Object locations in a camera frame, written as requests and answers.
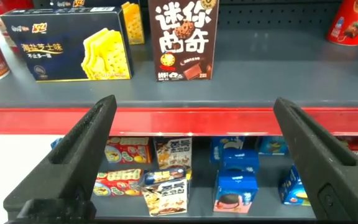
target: red shelf edge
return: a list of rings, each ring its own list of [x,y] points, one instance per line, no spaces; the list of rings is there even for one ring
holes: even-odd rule
[[[0,108],[0,134],[66,134],[89,108]],[[358,108],[304,108],[334,135],[358,135]],[[280,135],[272,108],[119,108],[110,135]]]

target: blue oreo box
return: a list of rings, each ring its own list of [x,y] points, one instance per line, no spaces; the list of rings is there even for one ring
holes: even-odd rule
[[[248,213],[258,184],[253,172],[218,171],[214,212]]]
[[[252,149],[225,149],[221,160],[222,170],[249,171],[256,173],[259,169],[258,154]]]
[[[284,155],[288,152],[288,145],[282,136],[262,137],[259,154],[263,155]]]
[[[218,163],[223,149],[242,149],[244,136],[216,136],[212,137],[211,163]]]
[[[285,180],[278,186],[278,193],[285,205],[310,206],[305,188],[303,188],[299,173],[294,165],[292,165],[290,173]]]

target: cracker box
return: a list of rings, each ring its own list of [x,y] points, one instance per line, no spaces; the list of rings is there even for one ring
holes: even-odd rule
[[[284,155],[288,152],[288,145],[282,136],[264,136],[259,138],[259,154]]]
[[[291,167],[290,173],[278,187],[281,201],[285,205],[310,206],[308,196],[303,188],[302,181],[295,166]]]
[[[259,170],[258,154],[252,149],[225,149],[221,169],[256,173]]]
[[[217,163],[220,160],[224,149],[242,149],[244,136],[215,136],[211,143],[211,163]]]
[[[132,76],[120,7],[13,10],[2,19],[38,82]]]
[[[187,212],[190,179],[184,167],[146,173],[139,186],[150,216]]]
[[[142,195],[137,185],[141,176],[141,169],[100,172],[93,193],[97,196]]]
[[[149,0],[158,82],[212,78],[219,0]]]
[[[54,8],[64,7],[122,7],[129,44],[144,44],[142,13],[139,0],[51,0]]]
[[[160,169],[191,168],[191,137],[156,137],[154,146]]]
[[[248,213],[258,192],[253,172],[218,171],[214,212]]]
[[[109,163],[151,163],[149,138],[110,137],[104,153]]]

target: lower shelf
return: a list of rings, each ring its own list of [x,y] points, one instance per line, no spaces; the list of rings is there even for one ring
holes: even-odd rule
[[[115,220],[145,220],[179,218],[179,219],[314,219],[311,207],[283,205],[278,196],[278,182],[284,177],[292,165],[288,156],[259,156],[260,169],[257,174],[259,191],[247,215],[238,213],[213,212],[213,188],[217,165],[209,163],[208,141],[195,141],[193,145],[193,179],[191,182],[188,212],[177,215],[149,217],[143,196],[141,197],[99,197],[92,196],[96,206],[96,218]],[[128,169],[131,165],[117,166],[104,161],[101,171]],[[155,169],[156,164],[138,165],[138,168]]]

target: upper shelf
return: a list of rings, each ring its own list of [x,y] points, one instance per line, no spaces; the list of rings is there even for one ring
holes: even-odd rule
[[[213,79],[157,83],[151,41],[132,46],[131,80],[36,83],[0,41],[12,73],[0,108],[89,107],[114,94],[120,107],[358,107],[358,47],[327,42],[321,29],[218,29]]]

